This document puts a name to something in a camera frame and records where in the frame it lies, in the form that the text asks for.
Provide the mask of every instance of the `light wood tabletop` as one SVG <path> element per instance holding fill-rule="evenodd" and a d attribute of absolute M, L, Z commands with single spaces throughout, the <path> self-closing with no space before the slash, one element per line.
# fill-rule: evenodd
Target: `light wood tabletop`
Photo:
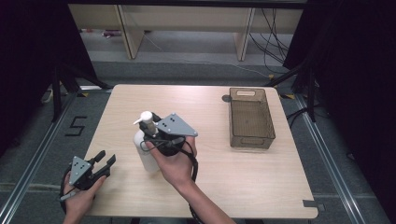
<path fill-rule="evenodd" d="M 315 218 L 316 207 L 278 94 L 264 88 L 276 139 L 269 149 L 230 146 L 230 87 L 117 85 L 98 124 L 86 159 L 105 150 L 99 169 L 116 154 L 111 176 L 97 192 L 89 215 L 191 217 L 186 201 L 161 174 L 145 171 L 134 145 L 133 125 L 143 111 L 162 118 L 177 113 L 198 132 L 196 183 L 230 217 Z"/>

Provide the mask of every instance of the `person's left hand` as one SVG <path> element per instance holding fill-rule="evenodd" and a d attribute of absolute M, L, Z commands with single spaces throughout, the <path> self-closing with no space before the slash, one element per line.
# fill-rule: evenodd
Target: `person's left hand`
<path fill-rule="evenodd" d="M 70 191 L 73 187 L 68 185 L 70 179 L 70 172 L 64 179 L 64 194 Z M 65 223 L 79 223 L 84 215 L 91 209 L 93 198 L 99 188 L 102 187 L 106 180 L 106 176 L 100 177 L 90 189 L 79 190 L 76 189 L 77 193 L 71 198 L 68 198 L 66 203 L 66 217 L 64 218 Z"/>

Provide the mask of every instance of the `human arm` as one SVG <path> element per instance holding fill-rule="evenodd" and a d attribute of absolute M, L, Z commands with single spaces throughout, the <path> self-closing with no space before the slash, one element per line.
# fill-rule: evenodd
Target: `human arm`
<path fill-rule="evenodd" d="M 72 190 L 73 187 L 67 183 L 70 179 L 70 172 L 64 179 L 64 193 Z M 102 187 L 106 180 L 106 176 L 100 177 L 90 189 L 80 190 L 73 197 L 65 201 L 66 216 L 64 217 L 64 224 L 78 224 L 91 209 L 93 198 L 99 188 Z"/>
<path fill-rule="evenodd" d="M 195 138 L 187 136 L 183 149 L 193 152 L 196 156 Z M 211 223 L 234 223 L 233 220 L 213 203 L 191 179 L 192 163 L 189 157 L 183 153 L 175 156 L 165 157 L 150 142 L 146 142 L 148 148 L 153 148 L 150 152 L 157 161 L 163 172 L 163 177 L 177 192 L 190 204 L 198 217 L 206 224 Z"/>

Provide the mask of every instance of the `bottle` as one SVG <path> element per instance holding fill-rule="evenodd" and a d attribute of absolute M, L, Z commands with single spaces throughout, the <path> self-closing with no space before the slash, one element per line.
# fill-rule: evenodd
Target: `bottle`
<path fill-rule="evenodd" d="M 134 122 L 134 124 L 139 123 L 139 122 L 145 122 L 148 125 L 148 129 L 152 133 L 157 133 L 158 130 L 155 127 L 153 120 L 152 120 L 152 113 L 149 111 L 145 111 L 140 115 L 140 119 Z M 145 136 L 145 133 L 143 133 L 142 130 L 139 130 L 135 135 L 134 135 L 134 145 L 136 146 L 137 152 L 139 153 L 140 160 L 143 163 L 143 166 L 145 167 L 145 170 L 154 173 L 160 170 L 160 167 L 158 167 L 157 162 L 155 161 L 154 157 L 152 157 L 151 153 L 149 152 L 149 148 L 146 146 L 146 143 L 144 142 L 143 137 Z"/>

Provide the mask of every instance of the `human hand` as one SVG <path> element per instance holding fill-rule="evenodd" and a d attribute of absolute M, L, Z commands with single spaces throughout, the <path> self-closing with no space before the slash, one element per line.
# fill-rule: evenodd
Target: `human hand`
<path fill-rule="evenodd" d="M 73 189 L 69 183 L 70 172 L 66 175 L 64 179 L 64 194 Z M 96 191 L 102 187 L 103 183 L 106 180 L 106 176 L 100 177 L 90 189 L 87 190 L 78 190 L 76 195 L 71 198 L 68 198 L 65 201 L 66 204 L 66 216 L 64 218 L 64 224 L 70 223 L 79 223 L 84 215 L 91 209 L 93 198 L 95 196 Z"/>
<path fill-rule="evenodd" d="M 186 136 L 186 142 L 183 145 L 183 149 L 187 152 L 193 152 L 193 155 L 197 155 L 195 147 L 195 138 L 192 136 Z M 146 146 L 153 148 L 150 152 L 154 159 L 157 161 L 158 166 L 163 172 L 163 177 L 168 181 L 174 188 L 178 189 L 188 183 L 191 180 L 192 162 L 190 158 L 184 153 L 177 153 L 174 156 L 165 157 L 151 142 L 147 141 Z"/>

